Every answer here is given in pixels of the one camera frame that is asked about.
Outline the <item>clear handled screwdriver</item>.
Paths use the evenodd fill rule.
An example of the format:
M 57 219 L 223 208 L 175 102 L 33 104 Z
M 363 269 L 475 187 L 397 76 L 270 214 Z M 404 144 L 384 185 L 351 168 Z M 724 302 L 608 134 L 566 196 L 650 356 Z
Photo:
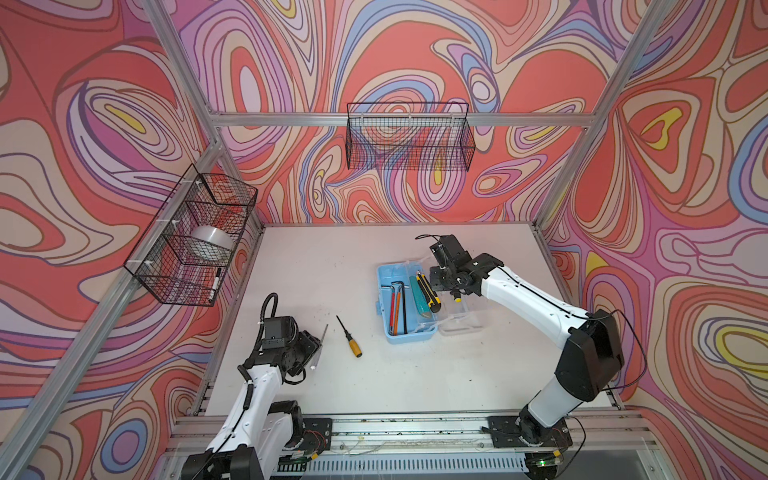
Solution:
M 327 335 L 328 328 L 329 328 L 329 324 L 326 324 L 325 327 L 324 327 L 324 330 L 322 332 L 322 335 L 320 337 L 320 340 L 319 340 L 319 347 L 318 347 L 317 351 L 315 352 L 315 354 L 313 356 L 312 362 L 310 363 L 310 370 L 314 371 L 318 367 L 318 364 L 319 364 L 319 361 L 320 361 L 320 357 L 321 357 L 321 354 L 322 354 L 322 351 L 323 351 L 323 345 L 324 345 L 324 342 L 325 342 L 325 337 Z

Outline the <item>yellow black utility knife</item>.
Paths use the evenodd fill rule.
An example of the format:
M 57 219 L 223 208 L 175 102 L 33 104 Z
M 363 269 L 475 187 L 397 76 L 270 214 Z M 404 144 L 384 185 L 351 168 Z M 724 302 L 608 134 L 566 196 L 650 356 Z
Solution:
M 437 314 L 442 307 L 441 301 L 436 292 L 432 289 L 431 284 L 427 280 L 426 276 L 421 272 L 416 275 L 418 285 L 425 297 L 427 306 L 433 314 Z

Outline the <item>blue plastic toolbox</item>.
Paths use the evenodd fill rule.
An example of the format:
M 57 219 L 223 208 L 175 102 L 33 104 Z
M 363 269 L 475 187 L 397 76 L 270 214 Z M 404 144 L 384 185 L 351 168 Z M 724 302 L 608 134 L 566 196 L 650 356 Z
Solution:
M 378 286 L 377 313 L 382 318 L 386 340 L 405 344 L 431 339 L 439 333 L 457 336 L 477 333 L 487 326 L 480 316 L 474 298 L 452 300 L 449 294 L 437 292 L 428 299 L 425 285 L 437 287 L 429 278 L 437 265 L 430 257 L 382 264 L 376 268 Z

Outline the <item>yellow handled screwdriver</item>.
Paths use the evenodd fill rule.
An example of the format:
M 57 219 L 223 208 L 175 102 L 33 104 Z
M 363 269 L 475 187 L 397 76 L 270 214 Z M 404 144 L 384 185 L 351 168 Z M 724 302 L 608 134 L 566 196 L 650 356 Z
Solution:
M 337 318 L 337 321 L 339 322 L 339 324 L 340 324 L 340 326 L 342 328 L 342 331 L 343 331 L 343 333 L 345 335 L 346 341 L 348 343 L 348 346 L 349 346 L 352 354 L 356 358 L 360 358 L 362 356 L 361 348 L 359 347 L 358 343 L 356 342 L 354 337 L 351 335 L 351 333 L 348 331 L 348 329 L 344 326 L 341 318 L 339 316 L 336 316 L 336 318 Z

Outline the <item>red handled hex key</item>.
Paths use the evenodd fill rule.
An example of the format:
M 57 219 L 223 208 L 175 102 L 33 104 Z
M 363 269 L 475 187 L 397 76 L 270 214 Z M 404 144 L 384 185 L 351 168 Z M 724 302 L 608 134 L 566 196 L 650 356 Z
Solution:
M 396 289 L 394 286 L 387 286 L 390 293 L 390 308 L 389 308 L 389 320 L 388 320 L 388 334 L 390 336 L 395 335 L 395 306 L 396 306 Z

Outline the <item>black hex key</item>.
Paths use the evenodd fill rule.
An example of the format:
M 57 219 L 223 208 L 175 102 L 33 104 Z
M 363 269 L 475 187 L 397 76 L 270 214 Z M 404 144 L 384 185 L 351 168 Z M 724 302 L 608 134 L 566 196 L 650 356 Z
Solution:
M 398 333 L 399 334 L 408 334 L 408 326 L 407 326 L 407 304 L 406 304 L 406 293 L 405 293 L 405 284 L 402 281 L 399 281 L 402 285 L 402 293 L 401 293 L 401 306 L 400 306 L 400 316 L 399 316 L 399 324 L 398 324 Z

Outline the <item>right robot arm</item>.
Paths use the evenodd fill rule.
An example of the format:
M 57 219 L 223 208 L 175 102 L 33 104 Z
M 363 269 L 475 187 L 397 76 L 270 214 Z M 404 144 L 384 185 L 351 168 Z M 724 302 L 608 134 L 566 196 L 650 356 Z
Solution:
M 624 366 L 618 322 L 605 310 L 589 312 L 558 300 L 514 273 L 498 258 L 472 256 L 453 234 L 435 235 L 437 264 L 429 282 L 456 300 L 477 295 L 536 327 L 561 351 L 552 379 L 520 411 L 520 441 L 539 446 L 577 407 L 593 401 Z

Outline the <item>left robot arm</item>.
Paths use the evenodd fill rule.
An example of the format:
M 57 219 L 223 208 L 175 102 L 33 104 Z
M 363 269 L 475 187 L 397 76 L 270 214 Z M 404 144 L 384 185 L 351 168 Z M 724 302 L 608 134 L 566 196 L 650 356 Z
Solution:
M 259 339 L 237 367 L 243 378 L 233 409 L 207 448 L 184 462 L 182 479 L 268 479 L 282 453 L 305 435 L 295 400 L 278 401 L 287 378 L 306 375 L 322 341 L 303 330 Z

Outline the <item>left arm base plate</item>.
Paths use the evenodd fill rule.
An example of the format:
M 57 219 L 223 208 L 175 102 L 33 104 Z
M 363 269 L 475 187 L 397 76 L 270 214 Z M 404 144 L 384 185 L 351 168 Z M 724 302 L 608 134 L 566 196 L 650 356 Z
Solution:
M 303 420 L 301 438 L 289 443 L 287 450 L 294 456 L 321 454 L 332 446 L 333 420 L 329 417 Z

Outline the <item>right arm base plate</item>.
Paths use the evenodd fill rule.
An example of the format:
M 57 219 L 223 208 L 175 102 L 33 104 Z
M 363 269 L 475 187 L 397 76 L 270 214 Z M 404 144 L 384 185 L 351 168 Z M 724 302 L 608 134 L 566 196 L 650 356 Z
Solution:
M 543 427 L 528 415 L 489 416 L 482 428 L 491 436 L 495 448 L 568 449 L 573 445 L 564 418 L 552 427 Z

